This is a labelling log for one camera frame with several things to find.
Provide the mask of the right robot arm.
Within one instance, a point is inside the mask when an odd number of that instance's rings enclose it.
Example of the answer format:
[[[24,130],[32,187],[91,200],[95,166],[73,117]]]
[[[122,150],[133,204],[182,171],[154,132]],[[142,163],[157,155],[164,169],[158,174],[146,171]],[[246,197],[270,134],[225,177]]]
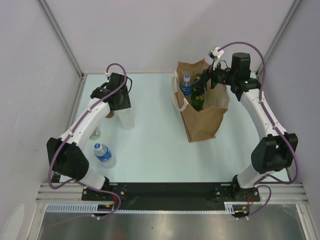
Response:
[[[232,55],[231,66],[222,68],[221,57],[224,51],[217,47],[210,51],[212,64],[204,69],[194,86],[210,82],[211,89],[217,85],[230,86],[237,100],[247,110],[259,137],[259,143],[251,153],[250,165],[235,175],[227,192],[227,199],[243,202],[248,194],[255,193],[260,182],[272,178],[277,182],[275,172],[299,166],[296,149],[298,137],[289,133],[273,114],[263,91],[262,83],[251,77],[251,56],[236,52]]]

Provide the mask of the blue label bottle front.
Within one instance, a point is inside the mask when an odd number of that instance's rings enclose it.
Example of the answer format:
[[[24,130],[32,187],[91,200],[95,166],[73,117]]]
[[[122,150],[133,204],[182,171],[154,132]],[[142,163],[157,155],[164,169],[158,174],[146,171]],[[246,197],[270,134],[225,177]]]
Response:
[[[108,169],[115,167],[117,160],[112,154],[110,148],[102,143],[94,144],[94,155],[95,157]]]

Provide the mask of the blue label bottle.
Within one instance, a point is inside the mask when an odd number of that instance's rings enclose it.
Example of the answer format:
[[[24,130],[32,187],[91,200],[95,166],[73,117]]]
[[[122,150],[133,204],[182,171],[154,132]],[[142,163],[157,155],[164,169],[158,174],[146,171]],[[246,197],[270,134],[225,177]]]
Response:
[[[95,157],[108,169],[115,167],[117,160],[112,154],[110,148],[102,143],[94,144],[94,155]]]
[[[184,96],[190,96],[192,94],[192,81],[189,74],[183,76],[183,79],[180,82],[180,90]]]

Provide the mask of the green glass bottle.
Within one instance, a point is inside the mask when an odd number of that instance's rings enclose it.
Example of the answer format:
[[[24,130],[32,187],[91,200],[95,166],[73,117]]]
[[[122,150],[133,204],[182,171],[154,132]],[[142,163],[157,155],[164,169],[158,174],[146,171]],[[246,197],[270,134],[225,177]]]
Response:
[[[195,76],[195,81],[200,80],[201,77],[202,77],[202,75],[201,75],[200,73],[196,74],[196,76]]]
[[[191,93],[191,105],[196,111],[203,109],[205,100],[205,88],[203,86],[197,86],[192,89]]]

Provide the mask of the green bottle red base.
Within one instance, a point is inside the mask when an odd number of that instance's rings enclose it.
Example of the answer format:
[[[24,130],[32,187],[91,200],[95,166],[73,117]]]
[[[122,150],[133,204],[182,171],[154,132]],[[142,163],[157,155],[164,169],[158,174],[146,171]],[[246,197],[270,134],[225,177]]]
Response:
[[[111,111],[107,116],[106,118],[112,118],[113,116],[115,115],[115,112],[114,111]]]

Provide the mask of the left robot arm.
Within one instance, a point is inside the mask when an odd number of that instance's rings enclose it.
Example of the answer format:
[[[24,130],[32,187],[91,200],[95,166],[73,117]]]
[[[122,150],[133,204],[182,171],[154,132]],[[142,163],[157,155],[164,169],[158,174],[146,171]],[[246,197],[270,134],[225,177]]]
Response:
[[[83,149],[100,121],[111,111],[130,107],[127,76],[123,73],[106,73],[108,79],[93,90],[83,113],[59,138],[51,137],[46,144],[49,169],[93,188],[100,200],[110,196],[107,178],[90,167]]]

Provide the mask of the clear unlabelled plastic bottle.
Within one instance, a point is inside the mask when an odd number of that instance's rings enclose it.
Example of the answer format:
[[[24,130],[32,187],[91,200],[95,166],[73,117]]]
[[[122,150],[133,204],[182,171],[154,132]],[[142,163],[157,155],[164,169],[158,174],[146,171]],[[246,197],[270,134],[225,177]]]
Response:
[[[131,108],[118,110],[119,120],[126,130],[132,130],[135,127],[135,119]]]

